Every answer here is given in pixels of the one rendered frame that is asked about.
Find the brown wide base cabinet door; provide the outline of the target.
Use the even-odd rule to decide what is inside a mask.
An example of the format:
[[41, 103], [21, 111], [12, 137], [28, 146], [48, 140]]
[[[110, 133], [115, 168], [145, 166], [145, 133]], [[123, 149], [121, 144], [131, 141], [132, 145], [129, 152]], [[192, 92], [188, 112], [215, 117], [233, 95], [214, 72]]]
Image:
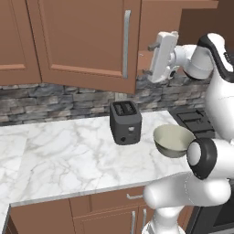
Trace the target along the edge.
[[11, 208], [18, 234], [75, 234], [67, 199]]

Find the black hob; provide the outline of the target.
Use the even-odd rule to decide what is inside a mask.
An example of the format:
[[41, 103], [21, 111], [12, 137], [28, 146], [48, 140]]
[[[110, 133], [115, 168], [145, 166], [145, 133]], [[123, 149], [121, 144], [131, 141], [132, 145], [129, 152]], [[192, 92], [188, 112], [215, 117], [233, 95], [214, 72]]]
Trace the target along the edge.
[[215, 130], [202, 108], [174, 109], [169, 113], [179, 125], [191, 131], [196, 138], [215, 137]]

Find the brown plain wall cabinet door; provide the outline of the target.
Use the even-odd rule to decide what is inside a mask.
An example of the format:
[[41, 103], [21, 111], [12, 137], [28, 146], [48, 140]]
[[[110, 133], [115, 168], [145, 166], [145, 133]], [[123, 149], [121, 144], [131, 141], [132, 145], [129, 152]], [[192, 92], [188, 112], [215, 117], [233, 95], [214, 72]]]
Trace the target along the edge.
[[0, 0], [0, 85], [40, 83], [26, 0]]

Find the dark grey toaster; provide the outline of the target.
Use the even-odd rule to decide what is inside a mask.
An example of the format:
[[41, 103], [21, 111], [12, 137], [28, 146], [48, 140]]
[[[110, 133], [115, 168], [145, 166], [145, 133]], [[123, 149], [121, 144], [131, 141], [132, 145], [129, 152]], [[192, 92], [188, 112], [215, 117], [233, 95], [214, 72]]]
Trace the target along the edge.
[[110, 128], [118, 145], [137, 144], [141, 139], [142, 115], [133, 101], [110, 104]]

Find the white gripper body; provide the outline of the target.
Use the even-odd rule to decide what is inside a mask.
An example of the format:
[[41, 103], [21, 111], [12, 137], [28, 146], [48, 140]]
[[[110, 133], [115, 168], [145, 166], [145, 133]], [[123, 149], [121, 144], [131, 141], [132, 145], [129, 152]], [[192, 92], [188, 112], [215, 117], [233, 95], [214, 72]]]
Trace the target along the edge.
[[175, 55], [177, 40], [176, 31], [158, 33], [155, 42], [160, 43], [160, 47], [154, 50], [150, 66], [153, 76], [149, 76], [149, 80], [152, 83], [172, 79], [179, 69]]

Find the brown drawer front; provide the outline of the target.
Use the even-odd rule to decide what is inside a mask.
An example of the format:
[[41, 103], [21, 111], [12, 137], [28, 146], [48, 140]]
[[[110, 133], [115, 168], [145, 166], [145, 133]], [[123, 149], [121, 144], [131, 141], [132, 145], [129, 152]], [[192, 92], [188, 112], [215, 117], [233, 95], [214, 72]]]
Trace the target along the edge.
[[133, 204], [141, 204], [144, 202], [142, 198], [130, 200], [126, 194], [130, 196], [137, 196], [143, 194], [144, 188], [142, 186], [120, 189], [115, 191], [108, 191], [90, 196], [90, 210], [98, 211], [114, 207], [126, 207]]

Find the pale grey bowl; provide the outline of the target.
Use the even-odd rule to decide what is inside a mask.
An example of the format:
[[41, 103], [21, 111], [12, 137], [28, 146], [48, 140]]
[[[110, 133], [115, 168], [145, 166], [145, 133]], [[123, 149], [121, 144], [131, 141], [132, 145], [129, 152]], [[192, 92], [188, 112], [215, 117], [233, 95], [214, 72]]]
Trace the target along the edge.
[[157, 150], [170, 158], [184, 156], [190, 143], [196, 139], [187, 128], [174, 124], [163, 124], [156, 127], [153, 137]]

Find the brown wall cabinet carcass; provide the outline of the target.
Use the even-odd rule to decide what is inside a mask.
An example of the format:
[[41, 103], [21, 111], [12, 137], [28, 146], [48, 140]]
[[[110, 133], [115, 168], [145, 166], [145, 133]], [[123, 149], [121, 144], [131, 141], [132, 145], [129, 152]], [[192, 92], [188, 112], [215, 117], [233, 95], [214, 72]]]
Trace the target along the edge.
[[200, 36], [209, 31], [209, 18], [218, 8], [218, 0], [143, 0], [140, 20], [137, 72], [150, 68], [153, 44], [160, 31], [177, 31], [178, 43], [196, 44]]

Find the black oven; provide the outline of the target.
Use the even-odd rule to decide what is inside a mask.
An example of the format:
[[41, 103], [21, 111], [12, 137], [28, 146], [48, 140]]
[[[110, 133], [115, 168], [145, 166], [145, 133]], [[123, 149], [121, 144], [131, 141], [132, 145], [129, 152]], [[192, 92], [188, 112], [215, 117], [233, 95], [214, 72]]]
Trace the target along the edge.
[[230, 199], [215, 207], [194, 207], [186, 234], [234, 234], [234, 179]]

